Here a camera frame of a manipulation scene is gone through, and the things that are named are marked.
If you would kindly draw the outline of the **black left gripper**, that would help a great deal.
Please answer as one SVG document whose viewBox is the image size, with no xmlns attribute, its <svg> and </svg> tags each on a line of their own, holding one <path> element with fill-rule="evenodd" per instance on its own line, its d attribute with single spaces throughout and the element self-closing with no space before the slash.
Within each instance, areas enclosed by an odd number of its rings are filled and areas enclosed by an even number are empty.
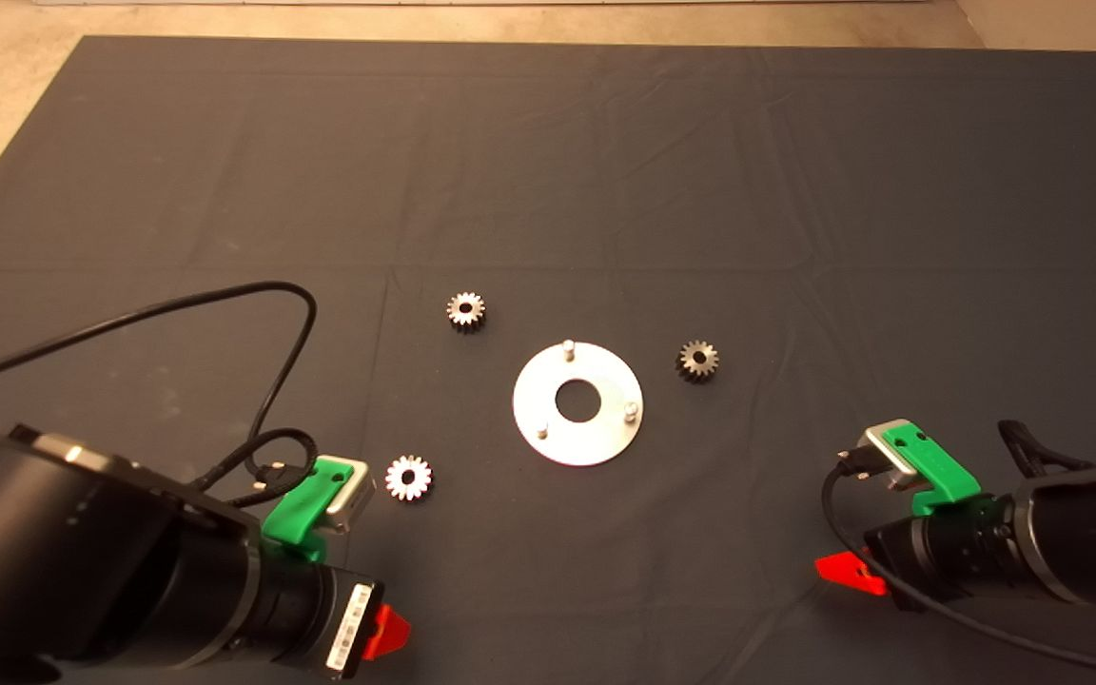
<svg viewBox="0 0 1096 685">
<path fill-rule="evenodd" d="M 258 652 L 323 680 L 352 680 L 363 659 L 393 654 L 412 636 L 412 625 L 383 600 L 383 582 L 373 576 L 270 560 L 258 586 Z"/>
</svg>

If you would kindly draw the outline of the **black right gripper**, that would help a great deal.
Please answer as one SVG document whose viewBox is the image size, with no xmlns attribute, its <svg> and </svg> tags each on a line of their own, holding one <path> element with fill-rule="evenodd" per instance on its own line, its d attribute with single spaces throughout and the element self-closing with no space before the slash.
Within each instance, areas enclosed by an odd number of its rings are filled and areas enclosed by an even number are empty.
<svg viewBox="0 0 1096 685">
<path fill-rule="evenodd" d="M 871 558 L 893 576 L 932 600 L 1029 596 L 1029 567 L 1013 532 L 1011 496 L 974 496 L 864 534 Z M 814 560 L 819 579 L 871 596 L 887 596 L 888 583 L 852 552 Z"/>
</svg>

